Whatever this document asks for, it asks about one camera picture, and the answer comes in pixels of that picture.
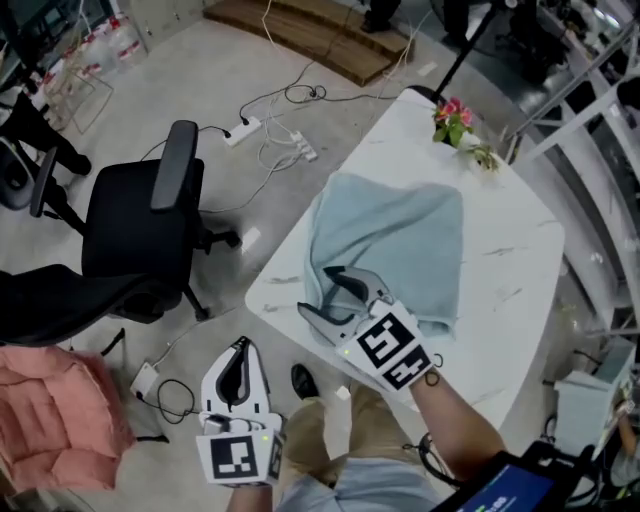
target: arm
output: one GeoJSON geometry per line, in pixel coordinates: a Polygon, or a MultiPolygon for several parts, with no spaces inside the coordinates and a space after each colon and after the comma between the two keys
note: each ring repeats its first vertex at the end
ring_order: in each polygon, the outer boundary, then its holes
{"type": "Polygon", "coordinates": [[[271,487],[242,487],[235,489],[227,512],[272,512],[271,487]]]}
{"type": "Polygon", "coordinates": [[[458,480],[468,480],[505,446],[500,434],[440,375],[435,386],[425,378],[411,394],[427,424],[433,444],[458,480]]]}

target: monitor screen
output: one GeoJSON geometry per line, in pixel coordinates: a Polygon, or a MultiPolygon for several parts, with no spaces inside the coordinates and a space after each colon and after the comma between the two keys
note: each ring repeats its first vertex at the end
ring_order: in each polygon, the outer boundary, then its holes
{"type": "Polygon", "coordinates": [[[531,512],[553,487],[553,480],[507,464],[458,512],[531,512]]]}

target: power strip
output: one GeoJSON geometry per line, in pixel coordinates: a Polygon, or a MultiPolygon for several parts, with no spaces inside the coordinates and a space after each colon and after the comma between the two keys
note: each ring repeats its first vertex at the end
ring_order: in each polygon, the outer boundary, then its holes
{"type": "Polygon", "coordinates": [[[227,143],[227,146],[234,147],[235,145],[240,144],[249,135],[258,131],[261,126],[262,123],[258,119],[250,117],[249,124],[240,123],[229,132],[231,137],[223,137],[222,140],[227,143]]]}
{"type": "Polygon", "coordinates": [[[307,142],[307,139],[305,139],[300,132],[293,132],[291,134],[291,140],[296,143],[298,150],[308,162],[313,162],[318,158],[318,153],[313,150],[311,144],[307,142]]]}

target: person's leg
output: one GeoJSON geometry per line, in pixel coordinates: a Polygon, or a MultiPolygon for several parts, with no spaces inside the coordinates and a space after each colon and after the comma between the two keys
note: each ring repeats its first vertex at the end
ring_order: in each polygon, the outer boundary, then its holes
{"type": "Polygon", "coordinates": [[[278,483],[280,491],[304,475],[318,475],[330,462],[324,444],[324,405],[313,378],[302,365],[295,365],[291,380],[302,406],[284,428],[286,441],[278,483]]]}
{"type": "Polygon", "coordinates": [[[11,116],[1,131],[7,137],[26,142],[40,151],[46,152],[57,147],[56,159],[74,174],[86,176],[91,172],[89,159],[80,155],[67,139],[49,126],[26,94],[18,96],[11,116]]]}
{"type": "Polygon", "coordinates": [[[351,423],[349,457],[392,459],[423,469],[415,451],[403,448],[411,440],[384,398],[355,381],[351,385],[351,423]]]}
{"type": "Polygon", "coordinates": [[[370,8],[366,12],[365,21],[362,24],[364,32],[381,32],[389,30],[389,20],[400,5],[400,0],[371,0],[370,8]]]}
{"type": "Polygon", "coordinates": [[[453,41],[463,45],[469,27],[469,0],[445,0],[444,29],[453,41]]]}

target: wooden step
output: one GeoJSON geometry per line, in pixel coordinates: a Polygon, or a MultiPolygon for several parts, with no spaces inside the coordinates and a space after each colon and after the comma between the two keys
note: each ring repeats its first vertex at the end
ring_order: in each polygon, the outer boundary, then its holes
{"type": "MultiPolygon", "coordinates": [[[[222,0],[204,10],[204,17],[267,37],[262,25],[265,4],[255,0],[222,0]]],[[[294,9],[274,9],[266,18],[272,39],[364,86],[395,63],[375,49],[294,9]]]]}
{"type": "Polygon", "coordinates": [[[409,38],[395,29],[367,34],[360,30],[364,15],[330,0],[273,0],[271,9],[289,9],[324,23],[333,29],[342,29],[345,34],[377,53],[397,61],[407,47],[409,38]]]}

